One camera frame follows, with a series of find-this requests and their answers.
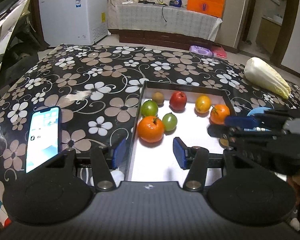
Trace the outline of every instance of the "yellow fruit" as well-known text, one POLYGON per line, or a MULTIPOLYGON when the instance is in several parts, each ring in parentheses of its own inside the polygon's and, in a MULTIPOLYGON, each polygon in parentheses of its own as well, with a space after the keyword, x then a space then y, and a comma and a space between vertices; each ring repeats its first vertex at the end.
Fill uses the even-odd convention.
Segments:
POLYGON ((195 102, 195 109, 198 113, 204 114, 210 110, 211 101, 207 96, 200 96, 195 102))
POLYGON ((157 103, 158 106, 163 105, 164 96, 160 92, 153 93, 152 100, 157 103))

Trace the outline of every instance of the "black circular disc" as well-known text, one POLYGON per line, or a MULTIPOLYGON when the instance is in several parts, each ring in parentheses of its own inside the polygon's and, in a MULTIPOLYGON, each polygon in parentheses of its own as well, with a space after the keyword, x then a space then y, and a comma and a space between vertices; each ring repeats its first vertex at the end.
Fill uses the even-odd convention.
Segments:
POLYGON ((9 216, 26 224, 55 224, 68 220, 89 204, 92 192, 81 179, 62 172, 27 181, 17 180, 6 189, 3 203, 9 216))
POLYGON ((254 169, 222 177, 210 186, 207 197, 222 217, 249 226, 281 222, 296 201, 286 182, 254 169))

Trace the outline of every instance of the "red apple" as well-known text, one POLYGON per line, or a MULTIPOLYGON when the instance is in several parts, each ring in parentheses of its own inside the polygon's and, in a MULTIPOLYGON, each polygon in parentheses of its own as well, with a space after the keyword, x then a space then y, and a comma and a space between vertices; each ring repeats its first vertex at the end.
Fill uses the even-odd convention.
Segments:
POLYGON ((187 103, 187 96, 184 92, 176 91, 170 98, 170 106, 175 111, 182 111, 185 109, 187 103))

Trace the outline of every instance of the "orange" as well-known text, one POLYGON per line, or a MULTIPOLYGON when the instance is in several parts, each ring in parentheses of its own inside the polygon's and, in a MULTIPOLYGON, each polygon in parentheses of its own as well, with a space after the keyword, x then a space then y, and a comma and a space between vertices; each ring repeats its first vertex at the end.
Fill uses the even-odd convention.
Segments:
POLYGON ((195 109, 198 113, 204 114, 210 110, 211 101, 207 96, 199 96, 195 102, 195 109))
POLYGON ((210 113, 210 119, 215 124, 224 124, 225 118, 230 115, 230 110, 226 105, 215 105, 210 113))
POLYGON ((156 116, 147 116, 142 119, 137 127, 138 135, 146 142, 154 143, 162 139, 164 124, 156 116))

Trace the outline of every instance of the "pink plastic object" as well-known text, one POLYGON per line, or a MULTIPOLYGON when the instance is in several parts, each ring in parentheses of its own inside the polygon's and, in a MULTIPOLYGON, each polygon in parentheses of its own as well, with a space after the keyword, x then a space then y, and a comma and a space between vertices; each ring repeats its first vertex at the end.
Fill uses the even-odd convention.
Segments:
POLYGON ((213 52, 214 57, 223 57, 227 58, 227 53, 222 47, 212 46, 211 51, 213 52))
POLYGON ((190 49, 189 49, 189 51, 197 53, 197 54, 205 55, 205 56, 208 56, 208 57, 212 57, 211 50, 203 48, 203 47, 191 46, 190 49))

